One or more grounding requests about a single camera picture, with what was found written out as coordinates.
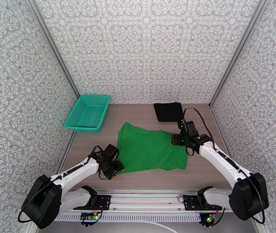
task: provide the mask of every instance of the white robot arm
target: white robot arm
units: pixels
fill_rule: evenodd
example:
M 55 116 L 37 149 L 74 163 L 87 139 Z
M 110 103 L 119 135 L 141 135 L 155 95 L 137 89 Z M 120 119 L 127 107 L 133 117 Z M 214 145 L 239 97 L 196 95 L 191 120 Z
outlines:
M 107 179 L 112 179 L 115 174 L 124 169 L 123 164 L 117 160 L 119 150 L 109 144 L 105 150 L 96 146 L 91 154 L 74 167 L 51 177 L 40 176 L 33 184 L 18 216 L 21 223 L 33 221 L 40 229 L 48 226 L 65 211 L 79 206 L 95 206 L 97 193 L 89 186 L 68 192 L 81 180 L 101 171 Z M 24 212 L 30 220 L 20 220 Z
M 193 154 L 196 151 L 207 159 L 233 188 L 232 190 L 219 190 L 208 186 L 199 190 L 197 198 L 201 203 L 201 207 L 203 208 L 207 204 L 227 207 L 232 209 L 242 220 L 247 220 L 255 214 L 264 211 L 269 206 L 264 177 L 259 173 L 252 174 L 249 170 L 228 157 L 214 143 L 212 134 L 208 130 L 200 113 L 195 108 L 193 109 L 201 117 L 210 136 L 205 134 L 199 135 L 193 121 L 185 121 L 185 109 L 183 119 L 178 122 L 181 132 L 171 137 L 172 144 L 185 146 L 186 149 L 191 148 Z

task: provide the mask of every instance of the patterned wallpaper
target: patterned wallpaper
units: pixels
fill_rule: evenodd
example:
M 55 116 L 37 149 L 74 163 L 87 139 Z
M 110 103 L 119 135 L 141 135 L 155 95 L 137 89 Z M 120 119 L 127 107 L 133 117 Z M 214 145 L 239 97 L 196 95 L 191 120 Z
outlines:
M 276 232 L 276 0 L 270 0 L 212 110 L 233 158 L 265 176 L 267 222 Z
M 209 102 L 258 0 L 36 0 L 81 94 Z
M 0 232 L 22 232 L 34 180 L 54 174 L 76 97 L 24 0 L 0 0 Z

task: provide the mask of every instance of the metal bracket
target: metal bracket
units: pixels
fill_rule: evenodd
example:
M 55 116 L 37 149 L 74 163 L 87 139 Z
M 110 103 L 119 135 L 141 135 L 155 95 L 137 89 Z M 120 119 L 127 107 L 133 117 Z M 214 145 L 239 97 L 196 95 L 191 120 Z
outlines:
M 97 195 L 95 208 L 91 209 L 89 205 L 76 207 L 74 210 L 109 210 L 111 195 Z
M 217 209 L 222 210 L 221 206 L 207 204 L 205 207 L 201 207 L 197 199 L 197 195 L 184 195 L 183 196 L 184 208 L 186 211 L 202 211 L 202 210 L 212 210 Z

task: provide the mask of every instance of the green t-shirt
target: green t-shirt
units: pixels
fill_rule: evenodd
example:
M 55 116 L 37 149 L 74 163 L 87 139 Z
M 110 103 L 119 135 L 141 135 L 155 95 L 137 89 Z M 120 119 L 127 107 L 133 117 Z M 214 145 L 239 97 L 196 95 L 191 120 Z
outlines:
M 119 173 L 161 168 L 185 169 L 185 147 L 171 144 L 173 133 L 163 130 L 144 130 L 126 122 L 118 133 L 119 160 L 125 169 Z

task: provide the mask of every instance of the green plastic basket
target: green plastic basket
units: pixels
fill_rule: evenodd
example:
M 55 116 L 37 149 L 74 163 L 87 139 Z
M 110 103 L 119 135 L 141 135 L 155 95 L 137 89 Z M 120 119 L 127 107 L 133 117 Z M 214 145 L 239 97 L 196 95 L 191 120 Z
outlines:
M 77 132 L 99 133 L 109 108 L 108 95 L 82 95 L 68 116 L 64 127 Z

